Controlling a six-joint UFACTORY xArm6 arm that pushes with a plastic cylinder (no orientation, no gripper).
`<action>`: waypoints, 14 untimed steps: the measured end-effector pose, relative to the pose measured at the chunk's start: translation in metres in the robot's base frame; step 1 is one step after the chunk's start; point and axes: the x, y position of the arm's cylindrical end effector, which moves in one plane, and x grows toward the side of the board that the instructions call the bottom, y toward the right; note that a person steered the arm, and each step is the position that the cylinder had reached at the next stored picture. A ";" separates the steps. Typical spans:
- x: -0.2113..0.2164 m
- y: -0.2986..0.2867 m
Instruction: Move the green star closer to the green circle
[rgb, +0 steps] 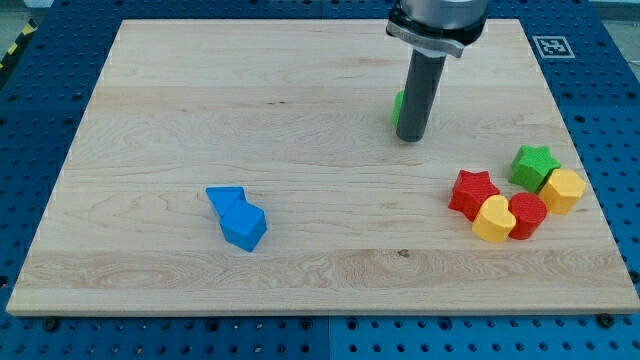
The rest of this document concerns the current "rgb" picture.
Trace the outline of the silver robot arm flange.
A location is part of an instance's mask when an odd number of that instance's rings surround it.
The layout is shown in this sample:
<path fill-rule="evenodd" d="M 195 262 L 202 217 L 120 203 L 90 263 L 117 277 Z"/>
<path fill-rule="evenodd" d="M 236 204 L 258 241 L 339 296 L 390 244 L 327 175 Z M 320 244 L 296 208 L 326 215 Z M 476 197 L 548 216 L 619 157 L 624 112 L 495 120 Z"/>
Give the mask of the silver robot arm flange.
<path fill-rule="evenodd" d="M 460 58 L 481 36 L 488 13 L 488 0 L 399 0 L 386 32 L 421 55 Z"/>

